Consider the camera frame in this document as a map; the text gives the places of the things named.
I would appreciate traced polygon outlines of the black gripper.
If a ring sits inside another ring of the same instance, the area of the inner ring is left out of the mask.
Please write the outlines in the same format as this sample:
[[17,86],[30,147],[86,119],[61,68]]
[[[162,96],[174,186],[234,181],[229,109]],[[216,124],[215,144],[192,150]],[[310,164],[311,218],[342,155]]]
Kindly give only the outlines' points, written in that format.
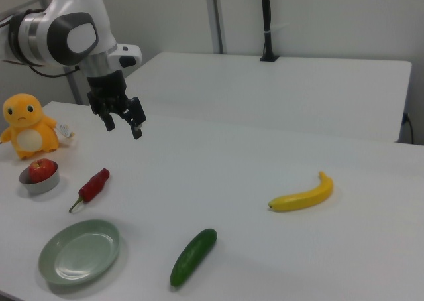
[[134,139],[142,136],[142,124],[146,115],[137,97],[126,96],[126,82],[121,70],[105,76],[87,78],[90,92],[87,94],[91,110],[99,115],[107,131],[115,128],[111,113],[120,115],[130,125]]

